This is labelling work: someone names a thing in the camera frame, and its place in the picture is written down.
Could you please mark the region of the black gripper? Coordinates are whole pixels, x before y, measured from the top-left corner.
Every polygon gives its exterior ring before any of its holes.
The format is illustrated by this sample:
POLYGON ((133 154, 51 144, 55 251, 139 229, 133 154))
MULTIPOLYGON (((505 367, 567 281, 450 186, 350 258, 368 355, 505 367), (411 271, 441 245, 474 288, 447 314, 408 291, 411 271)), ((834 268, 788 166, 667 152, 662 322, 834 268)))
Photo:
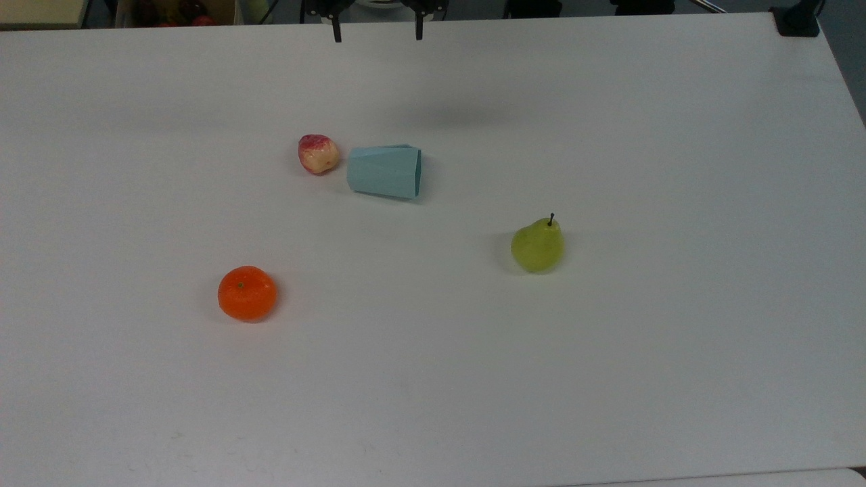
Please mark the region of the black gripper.
POLYGON ((340 14, 353 4, 369 8, 408 8, 415 16, 415 40, 423 40, 424 18, 445 13, 449 1, 301 1, 301 10, 306 15, 330 19, 335 43, 341 43, 340 14))

